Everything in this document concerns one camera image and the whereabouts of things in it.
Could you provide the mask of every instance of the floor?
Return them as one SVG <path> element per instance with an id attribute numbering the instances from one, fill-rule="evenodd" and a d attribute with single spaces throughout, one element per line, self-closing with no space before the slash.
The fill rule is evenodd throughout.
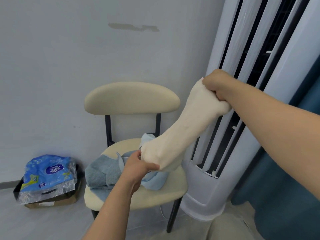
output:
<path id="1" fill-rule="evenodd" d="M 83 197 L 69 206 L 28 209 L 14 200 L 12 191 L 13 189 L 0 190 L 0 238 L 2 240 L 78 240 L 93 222 L 91 211 L 86 208 Z M 163 215 L 167 219 L 170 216 L 172 204 L 171 202 L 161 206 Z M 227 203 L 225 212 L 241 218 L 255 239 L 263 240 L 255 229 L 252 218 L 254 210 L 250 204 L 235 207 Z M 164 217 L 159 206 L 131 211 L 126 239 L 206 240 L 210 222 L 197 221 L 180 209 L 173 230 L 168 234 L 166 233 L 168 220 Z"/>

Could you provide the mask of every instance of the chair seat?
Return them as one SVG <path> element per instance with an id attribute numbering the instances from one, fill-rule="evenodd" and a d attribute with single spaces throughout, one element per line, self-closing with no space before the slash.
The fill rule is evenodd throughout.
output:
<path id="1" fill-rule="evenodd" d="M 116 152 L 122 155 L 125 152 L 137 150 L 140 142 L 140 138 L 119 141 L 109 146 L 102 154 L 117 158 Z M 187 190 L 186 174 L 180 165 L 176 170 L 169 172 L 167 180 L 160 190 L 147 190 L 140 186 L 131 198 L 130 210 L 149 208 L 171 202 L 181 198 Z M 84 201 L 86 206 L 94 211 L 99 211 L 104 203 L 88 186 L 85 188 Z"/>

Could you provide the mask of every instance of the logo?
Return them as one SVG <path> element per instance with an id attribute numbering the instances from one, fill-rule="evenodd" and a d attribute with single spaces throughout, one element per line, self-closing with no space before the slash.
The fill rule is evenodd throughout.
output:
<path id="1" fill-rule="evenodd" d="M 53 173 L 56 173 L 56 172 L 59 172 L 60 170 L 62 170 L 64 167 L 62 164 L 57 164 L 57 165 L 54 165 L 54 166 L 50 166 L 50 167 L 47 167 L 47 169 L 45 170 L 45 172 L 47 174 L 53 174 Z"/>

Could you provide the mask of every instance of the black metal chair leg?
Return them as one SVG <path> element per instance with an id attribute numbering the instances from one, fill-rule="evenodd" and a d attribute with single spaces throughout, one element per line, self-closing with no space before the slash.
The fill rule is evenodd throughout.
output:
<path id="1" fill-rule="evenodd" d="M 175 221 L 175 219 L 177 217 L 181 201 L 182 201 L 182 197 L 177 199 L 177 200 L 175 200 L 174 203 L 173 203 L 173 207 L 172 207 L 172 210 L 171 210 L 169 222 L 168 222 L 168 225 L 167 225 L 167 233 L 170 233 L 171 230 L 172 230 L 172 227 L 174 226 L 174 221 Z"/>
<path id="2" fill-rule="evenodd" d="M 95 220 L 99 212 L 95 210 L 91 210 L 91 213 L 92 213 L 93 219 Z"/>

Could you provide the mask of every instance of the chair backrest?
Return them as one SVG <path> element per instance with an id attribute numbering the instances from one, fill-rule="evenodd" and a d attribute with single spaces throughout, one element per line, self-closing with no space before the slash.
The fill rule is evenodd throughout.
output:
<path id="1" fill-rule="evenodd" d="M 94 115 L 167 113 L 180 106 L 179 97 L 170 89 L 146 82 L 115 82 L 91 91 L 84 109 Z"/>

